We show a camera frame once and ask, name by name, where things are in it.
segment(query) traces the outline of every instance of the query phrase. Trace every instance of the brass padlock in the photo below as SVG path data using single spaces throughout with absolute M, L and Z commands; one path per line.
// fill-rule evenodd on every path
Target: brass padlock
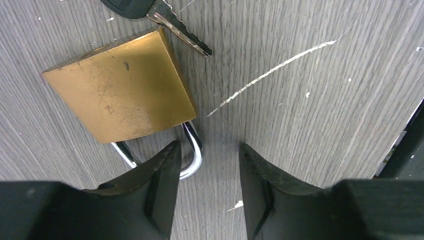
M 197 117 L 197 107 L 161 27 L 98 48 L 42 75 L 93 136 L 111 143 L 130 167 L 142 162 L 123 141 L 178 125 L 194 151 L 180 179 L 202 164 L 202 144 L 189 122 Z

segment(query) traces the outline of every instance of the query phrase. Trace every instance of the table surface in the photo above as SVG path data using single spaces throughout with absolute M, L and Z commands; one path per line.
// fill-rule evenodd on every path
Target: table surface
M 240 143 L 319 187 L 370 178 L 424 96 L 423 0 L 168 3 L 214 50 L 203 57 L 166 30 L 204 146 L 202 167 L 180 182 L 173 239 L 246 239 L 243 208 L 228 211 L 242 200 Z M 153 27 L 99 0 L 0 0 L 0 179 L 95 188 L 128 171 L 40 73 Z M 173 128 L 128 144 L 148 159 L 181 139 L 187 161 L 184 138 Z

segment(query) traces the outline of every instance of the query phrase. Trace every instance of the key head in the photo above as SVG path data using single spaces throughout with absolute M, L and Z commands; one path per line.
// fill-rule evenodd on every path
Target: key head
M 146 16 L 155 0 L 101 0 L 101 2 L 124 18 L 141 19 Z

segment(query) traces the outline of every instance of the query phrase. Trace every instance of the car key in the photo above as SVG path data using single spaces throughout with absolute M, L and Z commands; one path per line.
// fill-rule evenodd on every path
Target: car key
M 187 44 L 205 56 L 212 55 L 212 49 L 178 20 L 170 5 L 163 0 L 101 0 L 109 9 L 127 19 L 148 17 L 158 24 L 165 25 Z

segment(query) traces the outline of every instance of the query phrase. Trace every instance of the key blade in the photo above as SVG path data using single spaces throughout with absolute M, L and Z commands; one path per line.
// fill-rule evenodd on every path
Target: key blade
M 156 0 L 147 13 L 147 17 L 158 24 L 165 25 L 179 38 L 184 40 L 187 44 L 199 51 L 206 57 L 212 56 L 212 49 L 201 41 L 196 35 L 187 30 L 186 25 L 178 20 L 175 13 L 172 11 L 171 6 L 163 0 Z

